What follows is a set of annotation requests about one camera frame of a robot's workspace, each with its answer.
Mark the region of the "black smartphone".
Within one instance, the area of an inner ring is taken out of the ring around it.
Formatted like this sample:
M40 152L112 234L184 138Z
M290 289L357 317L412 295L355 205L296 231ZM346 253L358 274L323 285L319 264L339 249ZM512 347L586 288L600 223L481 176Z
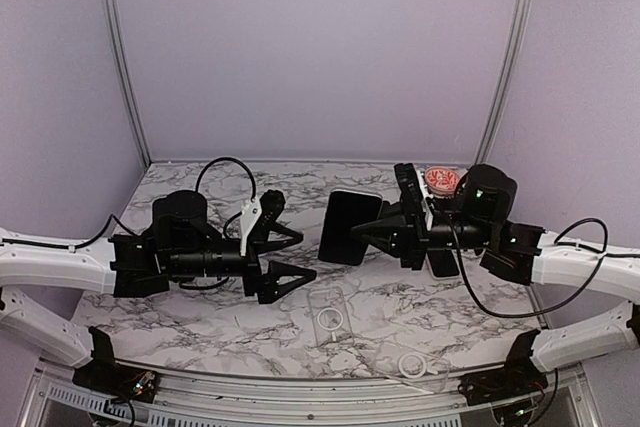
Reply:
M427 260L431 273L436 279L449 279L460 275L454 253L450 250L429 251Z
M375 221L382 204L379 194L332 190L324 215L318 259L332 264L360 265L368 244L354 238L351 229Z

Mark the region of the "clear magsafe phone case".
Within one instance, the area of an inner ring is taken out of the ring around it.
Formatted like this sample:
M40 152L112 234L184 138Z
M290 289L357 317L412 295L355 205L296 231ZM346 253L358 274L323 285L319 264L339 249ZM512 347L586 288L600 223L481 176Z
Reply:
M451 370L446 359L389 340L378 344L367 365L388 380L428 394L444 390Z

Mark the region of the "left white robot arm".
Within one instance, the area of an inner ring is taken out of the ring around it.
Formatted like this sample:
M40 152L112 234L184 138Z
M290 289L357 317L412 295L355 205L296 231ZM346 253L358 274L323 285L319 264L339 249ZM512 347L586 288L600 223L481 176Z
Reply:
M241 235L226 238L209 224L205 197L179 190L155 200L152 222L139 235L98 236L76 243L1 232L1 323L62 363L81 369L106 392L125 385L108 334L58 317L21 292L23 286L54 286L114 298L146 298L195 279L239 278L244 294L272 304L317 277L313 269L272 261L263 253L302 242L280 224L284 195L267 191L240 214Z

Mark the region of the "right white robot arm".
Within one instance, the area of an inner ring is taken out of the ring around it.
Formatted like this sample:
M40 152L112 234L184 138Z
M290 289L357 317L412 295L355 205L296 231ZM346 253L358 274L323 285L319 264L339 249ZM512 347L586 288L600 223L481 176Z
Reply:
M567 364L639 346L639 252L615 247L604 232L598 243L569 238L579 220L560 233L514 223L508 217L516 182L488 164L472 166L450 199L427 194L410 164L394 167L398 202L373 222L351 227L362 240L402 266L416 270L433 251L460 256L481 252L480 265L507 282L530 286L554 284L577 294L593 290L621 298L619 306L598 316L551 330L533 330L516 338L508 363L495 385L515 395L534 378L534 368L550 372Z

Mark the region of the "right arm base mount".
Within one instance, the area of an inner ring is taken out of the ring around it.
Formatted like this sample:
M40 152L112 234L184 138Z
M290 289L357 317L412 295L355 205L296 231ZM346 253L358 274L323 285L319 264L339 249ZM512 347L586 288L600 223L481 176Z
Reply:
M463 375L458 393L467 404L497 402L546 389L546 375L531 360L533 342L540 333L534 329L517 336L501 367Z

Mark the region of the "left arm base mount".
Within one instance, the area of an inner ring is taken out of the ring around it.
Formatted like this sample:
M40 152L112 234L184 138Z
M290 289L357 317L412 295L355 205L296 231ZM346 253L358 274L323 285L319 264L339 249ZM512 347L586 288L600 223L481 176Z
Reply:
M151 404L156 396L159 374L118 363L110 337L96 327L89 327L88 332L93 342L90 359L74 369L72 383L123 401Z

